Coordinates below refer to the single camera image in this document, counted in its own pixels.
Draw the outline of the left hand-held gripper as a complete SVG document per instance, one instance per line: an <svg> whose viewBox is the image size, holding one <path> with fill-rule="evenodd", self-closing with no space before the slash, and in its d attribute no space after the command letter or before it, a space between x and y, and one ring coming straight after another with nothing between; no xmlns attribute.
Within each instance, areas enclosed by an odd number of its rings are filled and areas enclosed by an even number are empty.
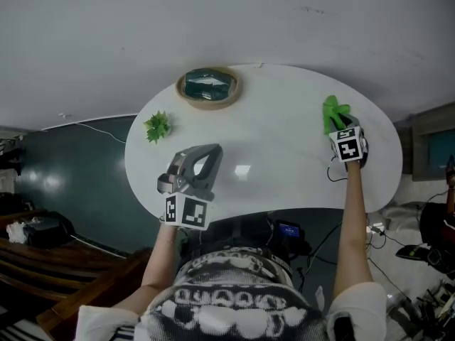
<svg viewBox="0 0 455 341"><path fill-rule="evenodd" d="M165 197L164 223L174 227L206 230L208 208L223 149L204 144L179 151L167 171L157 179L157 190Z"/></svg>

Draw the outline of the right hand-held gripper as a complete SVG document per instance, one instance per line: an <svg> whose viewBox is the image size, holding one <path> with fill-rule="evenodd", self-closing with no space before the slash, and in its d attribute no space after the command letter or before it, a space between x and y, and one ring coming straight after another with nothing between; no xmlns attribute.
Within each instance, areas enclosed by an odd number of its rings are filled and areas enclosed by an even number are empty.
<svg viewBox="0 0 455 341"><path fill-rule="evenodd" d="M357 118L349 114L340 114L339 121L345 125L342 129L334 118L329 119L329 140L335 157L340 163L357 161L363 168L368 159L369 145L364 130Z"/></svg>

